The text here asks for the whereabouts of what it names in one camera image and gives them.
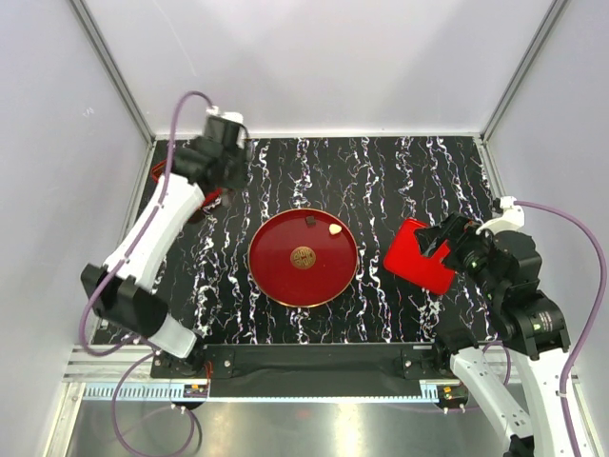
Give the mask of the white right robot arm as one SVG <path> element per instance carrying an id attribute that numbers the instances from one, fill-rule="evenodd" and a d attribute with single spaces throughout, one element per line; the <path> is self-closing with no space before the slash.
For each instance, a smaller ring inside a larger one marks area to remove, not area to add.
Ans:
<path id="1" fill-rule="evenodd" d="M 501 439 L 505 455 L 573 456 L 568 428 L 556 418 L 565 398 L 560 364 L 568 357 L 570 339 L 559 307 L 539 288 L 542 260 L 532 238 L 521 232 L 523 225 L 523 209 L 514 206 L 483 224 L 453 213 L 434 227 L 416 229 L 415 237 L 427 258 L 447 246 L 442 264 L 465 274 L 483 292 L 528 408 L 522 409 L 492 374 L 466 329 L 437 338 L 432 366 L 464 384 Z"/>

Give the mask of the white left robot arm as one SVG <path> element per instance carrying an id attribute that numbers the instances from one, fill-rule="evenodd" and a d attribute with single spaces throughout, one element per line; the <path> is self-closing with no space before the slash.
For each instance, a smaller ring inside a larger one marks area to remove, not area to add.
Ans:
<path id="1" fill-rule="evenodd" d="M 152 288 L 170 247 L 207 196 L 246 186 L 248 140 L 242 114 L 209 109 L 203 133 L 188 147 L 168 145 L 153 196 L 123 242 L 102 266 L 88 264 L 81 273 L 97 317 L 171 354 L 172 365 L 186 377 L 204 369 L 206 355 L 196 348 L 194 331 L 172 317 Z"/>

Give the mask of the red box lid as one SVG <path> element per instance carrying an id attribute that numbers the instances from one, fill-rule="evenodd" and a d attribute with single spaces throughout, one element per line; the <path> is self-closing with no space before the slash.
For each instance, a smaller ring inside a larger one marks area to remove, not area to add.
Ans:
<path id="1" fill-rule="evenodd" d="M 447 268 L 443 259 L 450 250 L 443 243 L 431 256 L 421 254 L 415 231 L 427 225 L 413 218 L 406 219 L 383 259 L 386 270 L 431 293 L 444 295 L 451 287 L 456 272 Z"/>

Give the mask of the white heart chocolate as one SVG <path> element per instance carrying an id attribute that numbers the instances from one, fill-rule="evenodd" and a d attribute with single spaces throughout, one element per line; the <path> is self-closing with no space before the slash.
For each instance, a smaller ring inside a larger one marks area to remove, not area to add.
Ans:
<path id="1" fill-rule="evenodd" d="M 329 226 L 329 232 L 330 232 L 330 234 L 331 234 L 331 235 L 338 234 L 338 233 L 340 233 L 341 231 L 342 231 L 342 227 L 341 227 L 341 226 L 339 226 L 339 225 L 336 225 L 336 224 L 331 224 L 331 225 Z"/>

